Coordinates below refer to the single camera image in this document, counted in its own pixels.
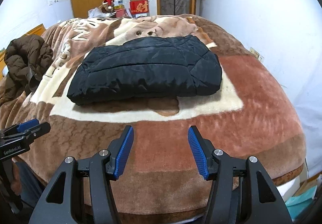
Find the black puffer jacket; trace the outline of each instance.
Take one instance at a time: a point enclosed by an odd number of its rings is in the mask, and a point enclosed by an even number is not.
[[[6,101],[14,99],[20,90],[25,90],[27,95],[35,91],[42,76],[52,64],[52,58],[52,49],[38,35],[11,41],[4,55],[9,73],[3,98]]]
[[[94,48],[67,97],[77,105],[130,97],[211,95],[220,89],[218,57],[195,36],[137,38]]]

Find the blanket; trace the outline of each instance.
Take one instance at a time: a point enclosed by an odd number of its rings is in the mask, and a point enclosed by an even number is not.
[[[81,107],[66,97],[77,67],[93,47],[189,34],[219,57],[223,75],[215,94]],[[54,51],[54,62],[35,93],[23,93],[0,107],[0,128],[32,118],[51,124],[51,132],[20,156],[45,182],[66,156],[92,156],[128,124],[135,131],[133,147],[124,174],[111,185],[121,217],[131,223],[174,222],[206,206],[211,183],[199,175],[190,151],[191,125],[230,156],[258,157],[276,185],[300,174],[305,139],[283,89],[238,40],[210,21],[193,15],[72,19],[49,28],[43,38]],[[85,202],[90,204],[88,185]]]

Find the blue gripper pad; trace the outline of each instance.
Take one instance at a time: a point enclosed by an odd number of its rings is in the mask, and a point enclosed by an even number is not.
[[[19,126],[17,127],[17,131],[24,132],[25,130],[35,127],[37,125],[39,125],[39,121],[38,121],[38,119],[35,118],[35,119],[32,119],[32,120],[29,120],[29,121],[19,124]]]
[[[119,154],[116,157],[115,162],[115,171],[114,171],[114,177],[116,179],[119,179],[119,177],[123,174],[126,162],[128,160],[128,156],[130,154],[132,144],[134,140],[134,130],[132,127],[128,130],[128,133],[123,141],[122,147],[119,151]]]
[[[208,179],[209,171],[207,169],[207,159],[192,127],[188,130],[188,141],[194,160],[197,164],[199,174],[202,175],[204,179]]]

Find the red box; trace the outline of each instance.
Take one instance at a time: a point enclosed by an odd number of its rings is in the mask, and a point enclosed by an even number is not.
[[[149,1],[148,0],[130,1],[130,10],[131,10],[131,14],[148,13]]]

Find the silver screw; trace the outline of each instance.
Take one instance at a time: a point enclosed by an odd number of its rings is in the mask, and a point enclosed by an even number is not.
[[[66,163],[71,163],[73,161],[73,157],[67,157],[65,158]]]
[[[108,154],[108,150],[107,149],[102,149],[99,154],[103,157],[106,156]]]
[[[254,156],[250,156],[249,160],[253,163],[256,163],[258,161],[257,157],[254,157]]]
[[[215,149],[214,153],[217,155],[217,156],[221,156],[223,155],[223,151],[221,149]]]

